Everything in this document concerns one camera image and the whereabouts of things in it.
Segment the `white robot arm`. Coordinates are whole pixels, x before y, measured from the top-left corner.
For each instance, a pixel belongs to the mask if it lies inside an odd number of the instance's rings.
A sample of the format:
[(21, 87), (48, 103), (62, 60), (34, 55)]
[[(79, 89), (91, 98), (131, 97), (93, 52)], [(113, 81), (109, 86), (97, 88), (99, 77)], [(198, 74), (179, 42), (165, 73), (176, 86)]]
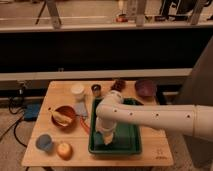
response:
[(109, 137), (108, 143), (112, 141), (118, 122), (172, 130), (213, 141), (213, 106), (125, 105), (122, 94), (111, 90), (96, 107), (96, 116), (96, 130), (103, 137)]

